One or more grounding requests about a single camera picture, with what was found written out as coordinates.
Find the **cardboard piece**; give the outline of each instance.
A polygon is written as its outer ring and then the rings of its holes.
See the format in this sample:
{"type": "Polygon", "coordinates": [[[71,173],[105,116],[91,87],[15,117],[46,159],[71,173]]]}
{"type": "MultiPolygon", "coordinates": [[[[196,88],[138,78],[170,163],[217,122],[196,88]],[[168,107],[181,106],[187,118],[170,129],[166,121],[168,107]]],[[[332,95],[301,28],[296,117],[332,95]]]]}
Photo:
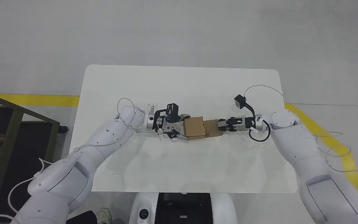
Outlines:
{"type": "Polygon", "coordinates": [[[184,135],[189,140],[222,136],[217,123],[218,120],[203,121],[202,116],[184,119],[184,135]]]}
{"type": "Polygon", "coordinates": [[[184,135],[189,140],[205,138],[204,121],[202,116],[184,119],[184,135]]]}
{"type": "Polygon", "coordinates": [[[222,136],[223,133],[219,131],[218,120],[204,120],[205,138],[222,136]]]}

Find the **shoe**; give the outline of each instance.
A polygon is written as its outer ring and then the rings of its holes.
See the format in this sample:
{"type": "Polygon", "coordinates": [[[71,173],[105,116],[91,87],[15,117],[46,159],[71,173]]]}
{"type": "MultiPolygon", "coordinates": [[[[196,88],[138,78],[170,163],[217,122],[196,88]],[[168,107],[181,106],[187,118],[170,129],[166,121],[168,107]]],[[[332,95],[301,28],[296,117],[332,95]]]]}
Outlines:
{"type": "Polygon", "coordinates": [[[99,210],[97,215],[98,224],[112,224],[112,216],[107,208],[99,210]]]}

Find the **yellow tape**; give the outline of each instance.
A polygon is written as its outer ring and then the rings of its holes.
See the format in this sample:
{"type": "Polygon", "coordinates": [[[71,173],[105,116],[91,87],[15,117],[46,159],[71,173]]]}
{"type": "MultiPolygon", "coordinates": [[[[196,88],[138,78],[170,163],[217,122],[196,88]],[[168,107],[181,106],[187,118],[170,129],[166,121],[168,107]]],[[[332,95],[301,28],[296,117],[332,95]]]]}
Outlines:
{"type": "MultiPolygon", "coordinates": [[[[296,114],[301,121],[305,124],[307,129],[315,135],[323,135],[324,137],[319,137],[319,139],[328,147],[333,148],[336,154],[345,155],[349,148],[344,146],[339,140],[333,137],[331,134],[327,133],[326,130],[321,128],[315,121],[303,113],[300,109],[292,104],[285,104],[286,109],[292,111],[296,114]]],[[[356,164],[354,162],[353,155],[350,153],[346,156],[340,157],[342,161],[343,170],[356,170],[356,164]]],[[[358,190],[358,172],[346,172],[346,177],[349,182],[358,190]]]]}
{"type": "MultiPolygon", "coordinates": [[[[36,106],[78,106],[79,96],[59,96],[59,95],[30,95],[30,94],[0,94],[0,98],[10,101],[17,105],[36,105],[36,106]]],[[[326,131],[321,128],[315,121],[303,113],[300,109],[292,104],[285,104],[286,109],[292,111],[300,117],[301,121],[306,125],[308,130],[315,135],[322,135],[326,131]]],[[[348,152],[348,148],[339,142],[329,133],[324,134],[327,137],[320,137],[322,142],[338,155],[344,155],[348,152]]],[[[355,170],[356,165],[352,154],[341,157],[344,170],[355,170]]],[[[358,173],[347,172],[347,179],[358,190],[358,173]]]]}
{"type": "Polygon", "coordinates": [[[0,98],[17,105],[78,106],[79,96],[0,94],[0,98]]]}

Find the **green metal frame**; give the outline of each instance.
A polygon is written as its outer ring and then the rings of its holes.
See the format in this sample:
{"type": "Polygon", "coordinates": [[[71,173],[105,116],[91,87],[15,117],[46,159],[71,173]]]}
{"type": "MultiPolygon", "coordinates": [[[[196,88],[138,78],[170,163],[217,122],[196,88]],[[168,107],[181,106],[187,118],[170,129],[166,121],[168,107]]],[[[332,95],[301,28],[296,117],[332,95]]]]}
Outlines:
{"type": "Polygon", "coordinates": [[[8,162],[10,160],[12,150],[15,145],[15,141],[17,138],[18,130],[19,130],[21,122],[22,122],[23,115],[28,114],[35,118],[41,119],[45,122],[52,124],[50,139],[49,139],[49,143],[47,146],[46,155],[44,158],[47,161],[52,161],[52,159],[53,159],[60,123],[57,122],[56,120],[52,120],[46,116],[43,116],[43,115],[33,112],[29,109],[18,106],[16,104],[13,104],[13,103],[6,101],[4,99],[0,99],[0,105],[2,105],[1,107],[11,108],[13,110],[8,128],[5,133],[4,141],[3,141],[2,145],[0,146],[0,164],[1,164],[1,166],[0,166],[0,188],[1,188],[3,177],[7,170],[8,162]]]}

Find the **white table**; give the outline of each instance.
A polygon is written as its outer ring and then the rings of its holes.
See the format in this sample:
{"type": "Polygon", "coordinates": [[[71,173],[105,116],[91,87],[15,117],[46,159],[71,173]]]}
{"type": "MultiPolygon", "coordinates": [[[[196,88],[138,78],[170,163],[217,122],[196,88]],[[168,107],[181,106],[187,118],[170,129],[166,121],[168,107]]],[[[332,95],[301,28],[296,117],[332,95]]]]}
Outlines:
{"type": "MultiPolygon", "coordinates": [[[[250,115],[233,98],[256,84],[281,91],[278,72],[268,69],[88,66],[70,152],[115,117],[121,97],[145,110],[175,102],[179,113],[227,119],[250,115]]],[[[282,97],[269,88],[251,88],[246,97],[257,114],[284,107],[282,97]]],[[[297,184],[293,168],[271,138],[257,143],[240,132],[187,142],[139,133],[98,168],[92,190],[294,193],[297,184]]]]}

